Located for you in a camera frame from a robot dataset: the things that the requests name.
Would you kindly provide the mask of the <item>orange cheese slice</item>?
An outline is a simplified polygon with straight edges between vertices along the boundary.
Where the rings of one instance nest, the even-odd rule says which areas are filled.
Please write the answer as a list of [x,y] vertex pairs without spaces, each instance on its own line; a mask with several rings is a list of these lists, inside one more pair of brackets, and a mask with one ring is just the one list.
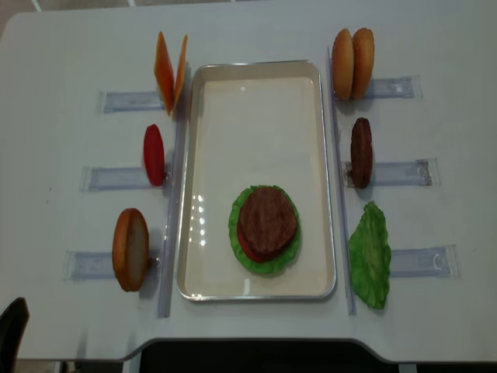
[[174,96],[173,96],[173,112],[176,111],[176,107],[178,106],[179,97],[182,92],[183,84],[185,81],[185,73],[186,73],[186,46],[187,46],[188,36],[185,35],[182,41],[182,49],[179,55],[179,63],[176,74],[176,83],[174,87]]
[[158,34],[156,44],[154,75],[166,113],[170,116],[174,104],[174,73],[162,32]]

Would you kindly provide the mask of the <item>brown meat patty in burger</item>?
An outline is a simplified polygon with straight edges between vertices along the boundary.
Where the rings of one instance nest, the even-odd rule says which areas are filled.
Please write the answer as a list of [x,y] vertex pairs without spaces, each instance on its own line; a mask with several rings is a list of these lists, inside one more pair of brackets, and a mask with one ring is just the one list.
[[257,186],[243,202],[238,216],[252,250],[272,259],[285,251],[297,234],[297,215],[287,195],[275,186]]

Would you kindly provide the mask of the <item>red tomato slice in burger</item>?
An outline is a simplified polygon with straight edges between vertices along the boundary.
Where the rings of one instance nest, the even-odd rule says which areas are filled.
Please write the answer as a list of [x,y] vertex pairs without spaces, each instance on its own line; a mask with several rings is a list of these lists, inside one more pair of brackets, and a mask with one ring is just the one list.
[[240,224],[237,225],[237,237],[238,242],[244,252],[244,254],[252,261],[257,263],[265,263],[272,259],[271,256],[262,255],[252,250],[251,246],[245,241],[245,238],[242,233],[242,227]]

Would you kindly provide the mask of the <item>green lettuce leaf in burger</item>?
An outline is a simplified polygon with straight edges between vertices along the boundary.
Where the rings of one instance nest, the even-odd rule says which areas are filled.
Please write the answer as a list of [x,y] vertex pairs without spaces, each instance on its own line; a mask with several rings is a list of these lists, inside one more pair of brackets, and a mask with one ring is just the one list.
[[[237,237],[237,223],[240,209],[242,207],[243,202],[248,197],[249,193],[255,189],[255,187],[277,187],[281,189],[289,198],[290,203],[297,215],[298,220],[298,228],[297,234],[290,246],[283,251],[279,256],[265,262],[265,263],[257,263],[250,260],[243,252]],[[236,259],[240,262],[240,264],[247,270],[250,270],[256,274],[278,274],[281,272],[286,265],[291,263],[297,257],[297,254],[300,249],[301,243],[301,224],[300,224],[300,216],[297,211],[297,208],[288,194],[278,186],[267,186],[267,185],[258,185],[258,186],[250,186],[243,190],[240,195],[235,199],[231,206],[231,213],[228,218],[228,236],[231,244],[232,251],[236,257]]]

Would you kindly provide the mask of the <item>upright red tomato slice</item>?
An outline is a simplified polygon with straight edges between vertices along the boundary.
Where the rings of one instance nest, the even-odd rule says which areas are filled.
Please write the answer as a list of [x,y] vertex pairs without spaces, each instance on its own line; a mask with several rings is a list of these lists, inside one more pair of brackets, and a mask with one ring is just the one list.
[[145,131],[143,153],[148,179],[152,186],[160,187],[165,179],[165,152],[156,124],[148,126]]

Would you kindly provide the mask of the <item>upright brown meat patty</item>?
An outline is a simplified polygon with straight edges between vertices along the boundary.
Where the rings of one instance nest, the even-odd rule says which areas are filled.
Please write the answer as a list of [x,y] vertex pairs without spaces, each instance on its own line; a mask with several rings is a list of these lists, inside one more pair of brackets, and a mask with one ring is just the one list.
[[372,135],[369,120],[360,117],[353,126],[351,137],[351,177],[355,187],[368,186],[373,169]]

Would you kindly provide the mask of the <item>upright green lettuce leaf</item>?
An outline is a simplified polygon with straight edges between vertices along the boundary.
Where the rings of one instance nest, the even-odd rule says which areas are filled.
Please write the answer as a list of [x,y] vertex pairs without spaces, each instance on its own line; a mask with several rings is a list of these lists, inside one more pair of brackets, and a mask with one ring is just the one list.
[[372,309],[383,309],[390,291],[391,247],[384,212],[368,202],[349,239],[351,282],[355,294]]

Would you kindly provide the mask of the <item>clear holder for tomato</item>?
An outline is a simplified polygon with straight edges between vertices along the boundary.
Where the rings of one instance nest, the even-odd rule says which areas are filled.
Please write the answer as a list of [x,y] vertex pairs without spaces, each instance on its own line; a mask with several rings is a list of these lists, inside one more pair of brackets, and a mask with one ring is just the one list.
[[79,184],[81,192],[106,190],[148,190],[154,186],[141,167],[103,168],[84,166]]

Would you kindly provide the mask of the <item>clear holder for cheese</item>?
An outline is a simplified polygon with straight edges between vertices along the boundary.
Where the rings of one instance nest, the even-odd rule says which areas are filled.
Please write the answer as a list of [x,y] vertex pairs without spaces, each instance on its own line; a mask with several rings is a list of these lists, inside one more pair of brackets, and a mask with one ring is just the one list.
[[99,109],[102,113],[163,110],[165,104],[156,91],[100,92]]

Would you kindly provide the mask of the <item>clear holder for lettuce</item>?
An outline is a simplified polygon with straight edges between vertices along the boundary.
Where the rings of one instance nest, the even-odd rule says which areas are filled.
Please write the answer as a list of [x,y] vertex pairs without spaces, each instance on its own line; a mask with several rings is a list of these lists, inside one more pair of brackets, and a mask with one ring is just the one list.
[[427,249],[395,249],[391,252],[391,277],[459,277],[455,245]]

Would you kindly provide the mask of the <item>white metal tray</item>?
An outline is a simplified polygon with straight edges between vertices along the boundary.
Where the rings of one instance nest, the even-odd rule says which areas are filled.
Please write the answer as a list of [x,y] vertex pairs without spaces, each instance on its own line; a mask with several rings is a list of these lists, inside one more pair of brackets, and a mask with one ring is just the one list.
[[[193,76],[176,243],[192,302],[316,299],[335,287],[321,76],[310,61],[218,64]],[[282,188],[300,216],[295,260],[256,274],[236,259],[231,206],[250,186]]]

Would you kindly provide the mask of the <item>upright bun half left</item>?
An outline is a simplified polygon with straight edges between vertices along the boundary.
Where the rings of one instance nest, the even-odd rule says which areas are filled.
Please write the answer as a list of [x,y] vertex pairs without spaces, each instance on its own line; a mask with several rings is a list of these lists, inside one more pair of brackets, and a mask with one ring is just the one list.
[[120,213],[113,235],[113,272],[125,291],[139,291],[148,270],[149,233],[142,213],[127,208]]

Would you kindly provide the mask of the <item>bun half inner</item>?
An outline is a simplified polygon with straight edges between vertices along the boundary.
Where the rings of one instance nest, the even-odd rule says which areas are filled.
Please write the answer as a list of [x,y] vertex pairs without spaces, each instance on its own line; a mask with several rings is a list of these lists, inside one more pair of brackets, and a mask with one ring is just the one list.
[[347,28],[336,36],[332,47],[332,83],[335,96],[347,100],[351,96],[354,73],[353,41]]

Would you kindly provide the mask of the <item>clear holder for patty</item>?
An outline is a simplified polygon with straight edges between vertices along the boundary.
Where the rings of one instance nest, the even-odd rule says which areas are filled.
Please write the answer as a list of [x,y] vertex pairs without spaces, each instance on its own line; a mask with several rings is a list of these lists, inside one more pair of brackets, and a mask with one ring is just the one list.
[[440,185],[437,158],[374,163],[367,184],[368,187],[438,187]]

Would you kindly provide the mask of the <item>clear holder for buns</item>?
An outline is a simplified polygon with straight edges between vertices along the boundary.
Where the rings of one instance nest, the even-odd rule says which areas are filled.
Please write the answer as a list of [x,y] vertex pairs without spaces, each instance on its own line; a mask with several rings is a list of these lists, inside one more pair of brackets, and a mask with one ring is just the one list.
[[421,99],[419,75],[372,78],[362,99]]

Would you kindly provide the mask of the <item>sesame bun half outer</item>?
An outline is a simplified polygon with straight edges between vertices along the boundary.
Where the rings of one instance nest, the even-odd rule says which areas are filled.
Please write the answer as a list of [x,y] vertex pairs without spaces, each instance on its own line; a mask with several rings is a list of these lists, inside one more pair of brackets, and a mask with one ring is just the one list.
[[374,67],[374,35],[361,28],[353,36],[353,87],[351,98],[362,99],[370,83]]

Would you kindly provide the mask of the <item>clear holder for left bun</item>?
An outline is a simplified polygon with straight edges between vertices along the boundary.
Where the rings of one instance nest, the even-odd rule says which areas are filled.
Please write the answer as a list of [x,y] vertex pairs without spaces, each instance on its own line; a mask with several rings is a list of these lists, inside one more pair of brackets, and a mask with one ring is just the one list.
[[112,253],[67,251],[62,279],[64,281],[116,280]]

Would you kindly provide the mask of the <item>black chair back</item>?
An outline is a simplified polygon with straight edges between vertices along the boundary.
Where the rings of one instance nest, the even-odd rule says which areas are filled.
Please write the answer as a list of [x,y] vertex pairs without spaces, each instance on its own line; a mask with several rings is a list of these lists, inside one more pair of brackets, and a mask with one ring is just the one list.
[[29,317],[25,298],[17,298],[1,314],[1,372],[14,372],[16,357]]

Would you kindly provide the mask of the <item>clear left rail strip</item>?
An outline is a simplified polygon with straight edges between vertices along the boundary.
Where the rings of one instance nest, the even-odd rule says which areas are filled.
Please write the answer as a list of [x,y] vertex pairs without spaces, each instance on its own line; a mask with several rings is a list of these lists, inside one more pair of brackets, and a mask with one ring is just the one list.
[[191,97],[191,67],[186,63],[185,82],[179,98],[176,112],[176,138],[172,157],[172,170],[169,181],[169,207],[164,245],[162,251],[161,282],[158,296],[158,318],[165,319],[170,315],[172,286],[176,243],[179,228],[179,214],[182,211],[181,188],[183,178],[184,151],[186,147],[186,132],[189,120],[189,105]]

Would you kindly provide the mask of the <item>clear rail strip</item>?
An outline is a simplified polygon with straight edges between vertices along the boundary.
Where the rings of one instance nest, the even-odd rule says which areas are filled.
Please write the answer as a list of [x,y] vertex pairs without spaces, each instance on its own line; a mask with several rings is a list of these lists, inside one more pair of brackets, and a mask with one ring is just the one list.
[[346,210],[346,199],[344,194],[344,182],[342,176],[342,160],[340,153],[340,135],[338,121],[336,118],[336,104],[335,104],[335,91],[333,89],[332,78],[332,47],[327,47],[327,73],[328,73],[328,97],[329,97],[329,116],[331,121],[332,132],[332,148],[334,151],[334,168],[337,189],[337,201],[339,210],[339,227],[341,235],[341,248],[342,248],[342,262],[344,271],[344,283],[346,290],[347,310],[349,315],[356,314],[356,299],[351,285],[351,272],[349,262],[349,233],[348,233],[348,218]]
[[185,82],[179,98],[176,112],[176,138],[172,157],[172,170],[169,181],[169,207],[164,245],[162,251],[161,282],[158,296],[158,318],[165,319],[170,315],[172,286],[176,243],[179,228],[179,214],[182,211],[181,188],[183,178],[184,151],[186,147],[186,132],[189,120],[189,105],[191,97],[191,67],[186,63]]

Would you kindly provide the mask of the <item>clear right rail strip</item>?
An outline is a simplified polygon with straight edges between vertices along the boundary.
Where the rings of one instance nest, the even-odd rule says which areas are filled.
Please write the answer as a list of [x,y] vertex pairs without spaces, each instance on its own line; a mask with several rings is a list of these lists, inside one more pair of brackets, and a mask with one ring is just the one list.
[[349,262],[349,233],[348,233],[348,218],[346,210],[346,199],[344,194],[344,182],[342,176],[342,160],[340,153],[340,135],[338,121],[336,118],[336,104],[335,104],[335,91],[333,89],[332,78],[332,47],[327,47],[327,73],[328,73],[328,97],[329,97],[329,116],[331,121],[332,132],[332,148],[334,151],[334,168],[337,189],[337,201],[339,210],[339,227],[341,235],[341,248],[342,248],[342,262],[344,271],[344,283],[346,290],[347,310],[349,315],[356,314],[356,299],[351,285],[351,272]]

